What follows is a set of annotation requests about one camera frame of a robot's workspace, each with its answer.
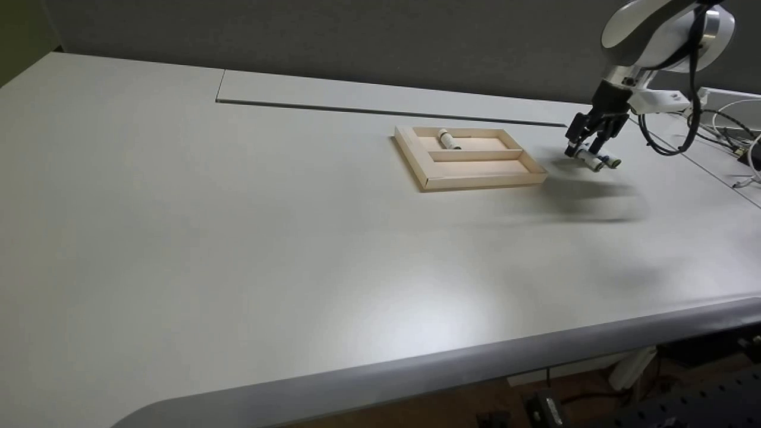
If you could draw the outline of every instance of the wooden frame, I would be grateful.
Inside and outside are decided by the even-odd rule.
[[[443,128],[397,127],[394,142],[422,190],[538,185],[544,169],[501,128],[448,128],[461,150],[437,144]]]

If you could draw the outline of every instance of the square wooden tray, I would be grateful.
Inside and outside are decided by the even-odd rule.
[[[448,130],[461,150],[445,150]],[[538,185],[544,169],[501,128],[412,128],[394,141],[423,190]]]

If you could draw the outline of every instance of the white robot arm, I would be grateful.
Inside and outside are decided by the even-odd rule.
[[[568,127],[568,158],[581,159],[592,171],[619,166],[619,159],[599,155],[599,150],[619,135],[631,109],[639,117],[639,128],[658,155],[680,155],[690,148],[702,115],[695,73],[708,67],[736,34],[733,14],[718,3],[632,0],[610,20],[602,30],[602,48],[614,68],[599,84],[589,115],[576,115]],[[687,98],[680,90],[651,90],[649,84],[658,72],[690,73]],[[661,111],[692,115],[684,144],[668,150],[649,139],[644,115]]]

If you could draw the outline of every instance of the wooden block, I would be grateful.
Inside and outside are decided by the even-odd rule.
[[[461,150],[445,150],[443,128],[397,127],[400,144],[422,190],[538,185],[544,169],[501,128],[448,128]]]

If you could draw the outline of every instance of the wooden board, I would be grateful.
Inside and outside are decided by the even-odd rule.
[[[448,130],[459,150],[440,144]],[[538,185],[544,169],[501,128],[412,128],[394,141],[422,190]]]

